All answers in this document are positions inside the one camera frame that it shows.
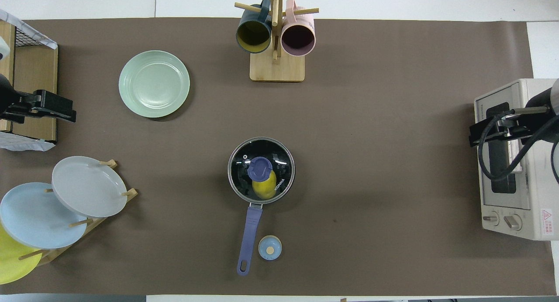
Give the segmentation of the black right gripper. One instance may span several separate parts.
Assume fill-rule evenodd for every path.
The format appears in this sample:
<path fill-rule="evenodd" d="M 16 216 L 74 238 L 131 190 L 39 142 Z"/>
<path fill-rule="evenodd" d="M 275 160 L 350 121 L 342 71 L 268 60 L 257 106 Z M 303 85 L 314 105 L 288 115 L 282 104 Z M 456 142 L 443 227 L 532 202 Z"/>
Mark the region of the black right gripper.
<path fill-rule="evenodd" d="M 511 141 L 531 137 L 531 129 L 519 119 L 519 116 L 512 118 L 501 118 L 495 123 L 491 121 L 496 116 L 491 116 L 469 127 L 469 146 L 478 146 L 483 131 L 489 127 L 485 142 L 489 141 Z"/>

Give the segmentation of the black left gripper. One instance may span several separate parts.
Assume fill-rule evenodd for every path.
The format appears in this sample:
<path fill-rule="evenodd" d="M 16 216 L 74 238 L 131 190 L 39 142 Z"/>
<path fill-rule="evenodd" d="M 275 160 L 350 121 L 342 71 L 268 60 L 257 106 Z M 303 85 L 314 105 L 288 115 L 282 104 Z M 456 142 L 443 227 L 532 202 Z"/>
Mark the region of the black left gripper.
<path fill-rule="evenodd" d="M 76 111 L 72 109 L 72 100 L 61 97 L 44 89 L 33 93 L 20 92 L 20 101 L 23 103 L 26 117 L 50 117 L 68 122 L 76 122 Z"/>

